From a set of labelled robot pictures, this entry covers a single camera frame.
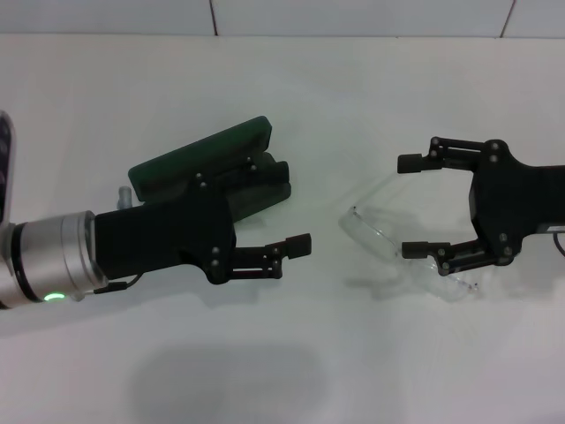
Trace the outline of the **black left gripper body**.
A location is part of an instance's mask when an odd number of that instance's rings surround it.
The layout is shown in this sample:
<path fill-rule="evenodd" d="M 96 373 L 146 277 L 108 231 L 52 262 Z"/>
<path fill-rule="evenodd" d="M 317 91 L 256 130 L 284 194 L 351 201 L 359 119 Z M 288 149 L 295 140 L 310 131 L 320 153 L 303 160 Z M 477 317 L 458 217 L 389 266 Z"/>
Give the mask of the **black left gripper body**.
<path fill-rule="evenodd" d="M 193 265 L 210 283 L 225 284 L 236 245 L 229 203 L 210 184 L 193 185 L 166 201 L 99 214 L 94 238 L 95 261 L 110 280 Z"/>

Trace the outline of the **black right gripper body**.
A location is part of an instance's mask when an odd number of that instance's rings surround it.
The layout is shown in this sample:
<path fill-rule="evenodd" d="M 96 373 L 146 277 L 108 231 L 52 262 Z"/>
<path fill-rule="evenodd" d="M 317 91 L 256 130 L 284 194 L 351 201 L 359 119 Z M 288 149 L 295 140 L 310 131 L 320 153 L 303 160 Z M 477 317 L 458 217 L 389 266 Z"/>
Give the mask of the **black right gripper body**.
<path fill-rule="evenodd" d="M 509 265 L 530 235 L 564 232 L 564 167 L 518 161 L 502 140 L 481 148 L 470 192 L 471 222 L 498 266 Z"/>

